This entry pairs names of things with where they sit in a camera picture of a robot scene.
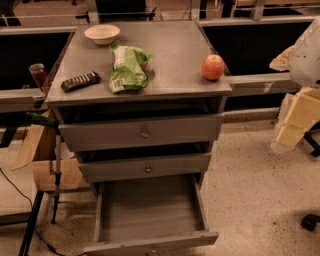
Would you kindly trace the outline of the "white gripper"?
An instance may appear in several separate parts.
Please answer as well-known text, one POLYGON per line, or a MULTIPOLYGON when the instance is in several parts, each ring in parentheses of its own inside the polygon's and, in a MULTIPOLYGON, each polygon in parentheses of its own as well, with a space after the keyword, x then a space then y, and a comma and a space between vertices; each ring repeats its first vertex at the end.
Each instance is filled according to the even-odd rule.
MULTIPOLYGON (((269 67, 276 71, 289 71, 295 46, 292 45, 275 57, 269 67)), ((302 88, 297 94, 287 93, 281 103, 271 149, 278 154, 293 150, 317 122, 320 121, 320 90, 302 88)))

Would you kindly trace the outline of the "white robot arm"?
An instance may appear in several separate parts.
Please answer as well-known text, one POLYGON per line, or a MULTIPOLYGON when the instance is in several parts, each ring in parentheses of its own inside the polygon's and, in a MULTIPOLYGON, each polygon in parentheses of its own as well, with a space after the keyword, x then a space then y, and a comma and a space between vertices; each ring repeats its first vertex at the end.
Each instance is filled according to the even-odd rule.
POLYGON ((288 152, 320 121, 320 19, 274 58, 269 67, 289 71, 293 82, 302 86, 295 95, 287 94, 281 103, 271 149, 288 152))

